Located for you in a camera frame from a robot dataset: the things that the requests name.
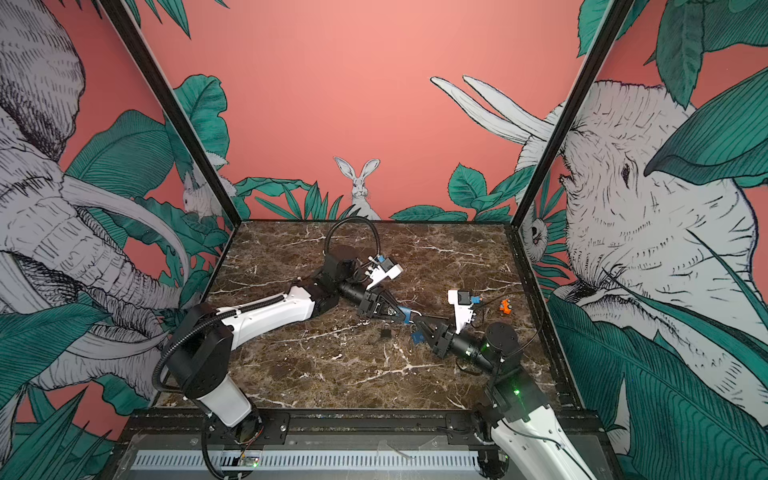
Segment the orange small object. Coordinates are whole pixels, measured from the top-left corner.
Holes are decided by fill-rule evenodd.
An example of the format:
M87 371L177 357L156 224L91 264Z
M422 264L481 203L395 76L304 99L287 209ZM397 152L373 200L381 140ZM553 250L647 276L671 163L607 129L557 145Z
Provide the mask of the orange small object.
M501 301L499 310L505 314L510 315L512 313L512 307L509 299L504 299Z

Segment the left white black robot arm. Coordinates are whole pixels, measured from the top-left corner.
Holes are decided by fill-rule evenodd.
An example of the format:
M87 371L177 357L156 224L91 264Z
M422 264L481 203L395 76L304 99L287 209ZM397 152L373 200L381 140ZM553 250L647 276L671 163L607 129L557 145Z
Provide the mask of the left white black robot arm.
M181 394L210 417L234 429L260 423L256 407L229 375L231 352L257 337L289 324L318 317L345 298L364 318L406 318L397 300L381 286L403 272L383 255L360 262L346 245L324 255L308 278L295 280L284 293L234 307L201 303L187 312L152 373L153 387Z

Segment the black front mounting rail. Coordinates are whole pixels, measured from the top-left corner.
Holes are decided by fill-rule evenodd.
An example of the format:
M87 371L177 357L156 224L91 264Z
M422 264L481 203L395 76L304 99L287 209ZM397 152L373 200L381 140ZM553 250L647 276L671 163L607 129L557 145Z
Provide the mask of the black front mounting rail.
M161 407L140 410L128 420L118 444L137 435L199 438L232 446L285 445L290 435L444 435L451 445L483 448L490 444L490 427L469 410L270 409L260 410L262 430L256 439L230 433L215 424L205 427L196 408Z

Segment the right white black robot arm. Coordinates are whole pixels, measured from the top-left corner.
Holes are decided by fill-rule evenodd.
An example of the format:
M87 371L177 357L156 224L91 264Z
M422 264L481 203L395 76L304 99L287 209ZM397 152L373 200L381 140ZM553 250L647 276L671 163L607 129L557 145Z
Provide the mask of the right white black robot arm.
M478 408L475 431L505 452L526 479L593 479L595 474L558 421L547 395L521 363L513 326L495 322L481 338L442 318L413 323L435 355L453 354L489 375L489 402Z

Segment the left black frame post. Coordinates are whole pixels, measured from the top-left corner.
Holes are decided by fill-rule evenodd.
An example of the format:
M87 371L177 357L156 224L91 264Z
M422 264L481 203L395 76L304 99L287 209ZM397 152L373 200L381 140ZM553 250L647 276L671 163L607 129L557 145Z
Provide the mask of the left black frame post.
M201 140L197 136L151 49L145 42L127 4L124 1L116 0L100 1L99 4L141 71L174 130L180 136L184 147L201 170L212 193L221 204L224 216L233 224L234 229L237 229L241 225L242 219L231 201L230 195L225 192L216 170L209 162Z

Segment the black frame post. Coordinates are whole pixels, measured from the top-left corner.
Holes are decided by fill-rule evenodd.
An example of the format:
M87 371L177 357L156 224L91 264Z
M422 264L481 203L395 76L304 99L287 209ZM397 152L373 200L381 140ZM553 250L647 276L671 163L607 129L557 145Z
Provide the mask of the black frame post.
M225 192L216 170L209 162L201 140L197 136L151 49L145 42L127 4L124 1L116 0L100 1L99 4L141 71L174 130L180 136L184 147L201 170L212 193L221 204L224 216L233 224L234 229L237 229L241 225L242 219L231 201L230 195Z
M552 163L559 155L560 148L564 145L565 137L572 126L576 115L579 113L588 95L591 85L595 81L605 58L607 57L624 21L629 15L633 5L631 0L611 1L608 5L596 38L591 46L587 58L582 65L575 84L567 98L554 131L547 141L546 148L531 177L521 203L511 221L514 228L519 228L533 204L535 195L543 184L546 174Z

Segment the right black frame post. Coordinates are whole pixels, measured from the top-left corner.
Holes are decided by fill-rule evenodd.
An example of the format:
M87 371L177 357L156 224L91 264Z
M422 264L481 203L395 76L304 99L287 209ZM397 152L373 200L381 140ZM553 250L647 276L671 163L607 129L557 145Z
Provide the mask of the right black frame post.
M608 5L596 38L591 46L587 58L582 65L575 84L567 98L554 131L547 141L546 148L531 177L521 203L511 221L514 228L519 228L533 204L535 195L543 184L546 174L552 163L559 155L560 148L564 145L565 137L572 126L576 115L579 113L588 95L591 85L595 81L605 58L607 57L624 21L629 15L633 5L631 0L611 1Z

